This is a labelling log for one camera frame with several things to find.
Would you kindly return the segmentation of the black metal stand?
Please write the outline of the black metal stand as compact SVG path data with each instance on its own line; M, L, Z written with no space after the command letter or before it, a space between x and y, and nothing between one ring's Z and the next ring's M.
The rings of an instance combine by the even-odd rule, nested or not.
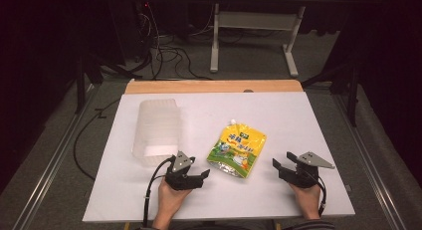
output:
M353 63L340 64L334 68L325 70L303 82L305 89L315 83L331 81L329 91L335 95L347 93L346 116L352 126L356 126L355 109L357 104L357 87L359 71Z
M81 55L76 62L77 114L86 104L86 79L95 85L101 84L104 80L98 58L93 54Z

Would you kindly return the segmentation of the yellow spouted drink pouch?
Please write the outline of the yellow spouted drink pouch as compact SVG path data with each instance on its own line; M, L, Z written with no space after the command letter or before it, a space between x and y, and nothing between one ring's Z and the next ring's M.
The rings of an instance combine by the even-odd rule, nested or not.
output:
M221 131L207 161L227 174L247 178L266 141L261 131L232 119Z

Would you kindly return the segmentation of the metal floor rail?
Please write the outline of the metal floor rail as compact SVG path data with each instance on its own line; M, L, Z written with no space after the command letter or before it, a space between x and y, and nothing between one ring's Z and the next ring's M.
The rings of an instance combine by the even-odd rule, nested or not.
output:
M363 163L363 169L368 177L369 183L376 196L376 199L386 217L388 225L391 230L401 230L401 218L397 214L395 204L392 201L389 190L384 184L376 166L371 159L368 149L366 148L361 135L357 128L353 126L346 114L346 106L342 100L342 97L333 96L333 100L336 106L339 108L342 118L346 122L346 126L351 133L353 141L357 147L358 155Z
M19 217L16 219L12 230L29 229L29 226L37 214L39 207L41 206L63 160L67 155L68 146L75 138L75 132L80 125L87 106L95 98L99 87L99 85L89 84L88 87L83 90L83 94L86 96L86 99L83 101L82 107L78 111L73 112L72 118L69 120L65 132L61 135L59 143L54 149L54 152L51 154L42 174L37 179L37 184L32 189L31 195L28 197L25 206L22 208Z

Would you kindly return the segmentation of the white metal desk frame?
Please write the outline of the white metal desk frame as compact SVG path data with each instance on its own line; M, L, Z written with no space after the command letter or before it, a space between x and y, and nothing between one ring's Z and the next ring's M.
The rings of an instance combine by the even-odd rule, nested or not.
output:
M217 73L219 70L219 29L254 29L270 31L289 31L290 40L283 44L283 53L287 62L290 76L297 78L299 72L292 53L295 40L299 33L305 6L301 6L294 14L270 14L254 12L221 11L219 5L214 5L213 42L211 46L210 72Z

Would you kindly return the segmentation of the translucent plastic container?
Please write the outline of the translucent plastic container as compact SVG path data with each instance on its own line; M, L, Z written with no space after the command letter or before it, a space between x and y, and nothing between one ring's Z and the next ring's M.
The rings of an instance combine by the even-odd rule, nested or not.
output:
M179 148L181 113L175 99L140 103L132 155L142 166L158 165Z

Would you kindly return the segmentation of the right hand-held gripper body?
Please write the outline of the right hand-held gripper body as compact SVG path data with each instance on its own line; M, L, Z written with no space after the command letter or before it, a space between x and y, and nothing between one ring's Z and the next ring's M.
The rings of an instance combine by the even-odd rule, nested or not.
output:
M310 188L318 184L318 169L320 167L334 169L333 164L311 151L299 155L297 158L299 163L296 164L296 169L288 169L287 177L282 179L300 188Z

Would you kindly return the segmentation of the white table sheet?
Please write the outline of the white table sheet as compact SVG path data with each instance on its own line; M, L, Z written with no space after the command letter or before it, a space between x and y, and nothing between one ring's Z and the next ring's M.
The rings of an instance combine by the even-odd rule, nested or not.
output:
M196 161L190 171L210 169L202 188L194 190L176 214L178 220L279 218L300 215L290 186L279 178L272 160L286 167L287 152L312 151L332 156L307 95L303 92L174 94L181 109L180 149ZM132 155L139 105L144 95L122 96L94 188L84 215L87 222L139 221L157 212L158 184L153 170ZM247 178L211 167L206 157L231 120L267 136Z

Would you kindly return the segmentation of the dark computer tower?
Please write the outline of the dark computer tower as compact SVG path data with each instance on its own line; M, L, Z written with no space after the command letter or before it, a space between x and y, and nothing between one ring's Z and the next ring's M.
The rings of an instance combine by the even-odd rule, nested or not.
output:
M147 2L134 1L132 3L134 12L134 25L136 33L137 62L145 61L150 54L150 49L155 38L155 24L152 13Z

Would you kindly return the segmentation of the person's right hand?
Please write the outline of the person's right hand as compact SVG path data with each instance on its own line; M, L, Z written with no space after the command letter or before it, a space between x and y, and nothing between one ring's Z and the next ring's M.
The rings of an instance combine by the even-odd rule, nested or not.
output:
M290 184L290 187L295 193L296 201L304 218L307 220L320 219L318 213L320 187L318 185L314 185L310 188L300 188L293 184Z

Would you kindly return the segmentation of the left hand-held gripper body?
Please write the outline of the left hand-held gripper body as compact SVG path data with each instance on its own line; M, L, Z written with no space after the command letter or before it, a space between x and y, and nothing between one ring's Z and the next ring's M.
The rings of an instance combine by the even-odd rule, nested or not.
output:
M195 179L196 175L188 175L189 158L184 152L178 151L176 155L170 158L170 165L167 167L165 173L166 182L174 190L188 190L201 188L203 180Z

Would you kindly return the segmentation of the wooden table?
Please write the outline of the wooden table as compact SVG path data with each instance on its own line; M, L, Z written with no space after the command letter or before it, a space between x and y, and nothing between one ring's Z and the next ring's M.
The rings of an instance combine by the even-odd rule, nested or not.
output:
M296 80L230 80L230 81L130 81L125 89L132 94L301 92Z

